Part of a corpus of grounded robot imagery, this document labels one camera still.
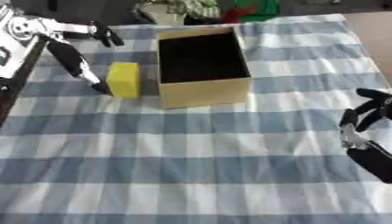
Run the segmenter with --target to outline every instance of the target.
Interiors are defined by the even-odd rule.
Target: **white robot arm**
[[[21,10],[4,4],[0,7],[0,92],[10,91],[8,84],[25,63],[39,39],[47,40],[46,48],[75,78],[88,81],[92,88],[110,94],[107,84],[90,69],[86,59],[66,40],[63,32],[88,34],[106,47],[110,41],[122,46],[123,41],[107,26],[93,21],[89,24],[64,24],[51,18],[25,15]]]

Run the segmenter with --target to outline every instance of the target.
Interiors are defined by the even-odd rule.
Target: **open box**
[[[245,102],[250,73],[233,28],[158,34],[164,109]]]

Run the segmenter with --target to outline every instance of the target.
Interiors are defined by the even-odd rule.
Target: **green fabric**
[[[192,18],[220,18],[221,11],[215,0],[168,0],[167,12]]]
[[[240,17],[241,22],[265,21],[279,14],[278,0],[234,0],[235,7],[255,7],[255,13]]]

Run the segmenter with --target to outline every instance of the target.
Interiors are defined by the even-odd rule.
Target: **plaid fabric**
[[[47,53],[0,133],[0,223],[387,224],[392,187],[346,156],[338,122],[388,88],[341,15],[238,24],[246,103],[162,110],[158,32],[75,45],[104,75],[134,61],[141,99],[97,94]],[[367,134],[392,149],[387,121]]]
[[[189,15],[192,18],[220,18],[221,10],[216,0],[167,0],[167,12]]]

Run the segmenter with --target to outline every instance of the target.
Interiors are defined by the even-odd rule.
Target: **yellow cube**
[[[140,73],[137,63],[114,62],[106,78],[117,98],[137,98],[140,93]]]

